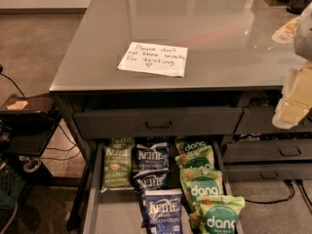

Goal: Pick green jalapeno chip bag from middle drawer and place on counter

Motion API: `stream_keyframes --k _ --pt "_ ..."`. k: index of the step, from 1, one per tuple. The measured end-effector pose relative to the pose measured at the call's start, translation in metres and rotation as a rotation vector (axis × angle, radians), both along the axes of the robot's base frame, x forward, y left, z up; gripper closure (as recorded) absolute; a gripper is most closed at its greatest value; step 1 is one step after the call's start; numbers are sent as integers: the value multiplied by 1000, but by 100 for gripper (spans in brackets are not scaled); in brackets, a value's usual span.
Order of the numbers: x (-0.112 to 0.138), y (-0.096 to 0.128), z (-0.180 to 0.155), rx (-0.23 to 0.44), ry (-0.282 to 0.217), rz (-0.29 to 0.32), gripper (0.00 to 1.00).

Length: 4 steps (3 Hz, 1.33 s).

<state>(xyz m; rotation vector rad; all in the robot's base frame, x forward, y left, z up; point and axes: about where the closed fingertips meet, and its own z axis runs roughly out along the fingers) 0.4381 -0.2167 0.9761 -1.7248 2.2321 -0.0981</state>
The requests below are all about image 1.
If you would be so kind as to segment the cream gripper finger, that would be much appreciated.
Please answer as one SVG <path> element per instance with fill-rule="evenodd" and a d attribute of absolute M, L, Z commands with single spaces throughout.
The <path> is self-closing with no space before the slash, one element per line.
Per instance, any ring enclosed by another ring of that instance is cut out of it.
<path fill-rule="evenodd" d="M 294 38 L 298 21 L 299 17 L 288 21 L 286 24 L 284 24 L 282 27 L 274 32 L 274 34 L 272 35 L 272 40 L 283 44 L 291 43 Z"/>
<path fill-rule="evenodd" d="M 296 126 L 312 108 L 312 64 L 291 69 L 286 77 L 272 124 L 288 130 Z"/>

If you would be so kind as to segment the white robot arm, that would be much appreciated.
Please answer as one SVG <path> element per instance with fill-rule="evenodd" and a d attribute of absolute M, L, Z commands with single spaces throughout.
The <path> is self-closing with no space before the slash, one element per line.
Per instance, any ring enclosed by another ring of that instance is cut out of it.
<path fill-rule="evenodd" d="M 291 68 L 282 89 L 272 124 L 279 129 L 296 126 L 312 108 L 312 3 L 272 36 L 278 43 L 293 42 L 294 52 L 307 60 L 300 69 Z"/>

